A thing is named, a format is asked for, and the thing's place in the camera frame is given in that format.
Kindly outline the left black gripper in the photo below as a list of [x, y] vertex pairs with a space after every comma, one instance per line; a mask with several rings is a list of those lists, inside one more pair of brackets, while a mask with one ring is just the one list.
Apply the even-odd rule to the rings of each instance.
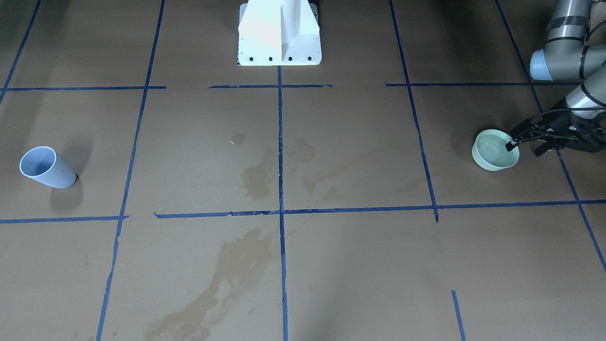
[[[599, 113], [593, 119], [579, 117], [571, 111], [557, 113], [553, 129], [563, 139], [539, 138], [538, 141], [541, 144], [533, 150], [534, 155], [541, 157], [549, 151], [560, 150], [562, 148], [569, 148], [585, 153], [597, 153], [605, 149], [605, 128], [600, 125], [600, 121], [604, 118], [604, 113]], [[535, 133], [512, 135], [506, 144], [506, 150], [511, 152], [518, 145], [532, 142], [537, 138], [538, 135]]]

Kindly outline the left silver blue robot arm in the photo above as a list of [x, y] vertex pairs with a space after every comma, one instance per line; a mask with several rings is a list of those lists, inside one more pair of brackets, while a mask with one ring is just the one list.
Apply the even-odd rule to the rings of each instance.
[[510, 132], [505, 145], [540, 141], [534, 154], [570, 148], [597, 153], [605, 148], [606, 50], [587, 45], [594, 32], [590, 26], [591, 0], [557, 0], [547, 28], [544, 48], [532, 55], [529, 70], [533, 80], [581, 80], [552, 109], [522, 121]]

